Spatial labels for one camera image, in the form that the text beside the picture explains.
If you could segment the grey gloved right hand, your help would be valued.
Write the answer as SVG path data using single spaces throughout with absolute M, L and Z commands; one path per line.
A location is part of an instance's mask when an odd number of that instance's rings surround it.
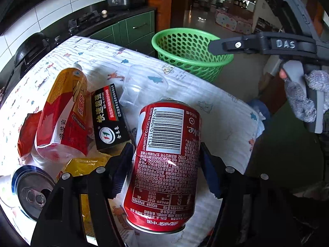
M 328 73 L 326 70 L 313 70 L 304 73 L 300 61 L 287 61 L 279 72 L 284 81 L 284 89 L 288 102 L 295 116 L 306 123 L 316 120 L 315 103 L 307 97 L 306 87 L 324 94 L 323 111 L 328 111 Z

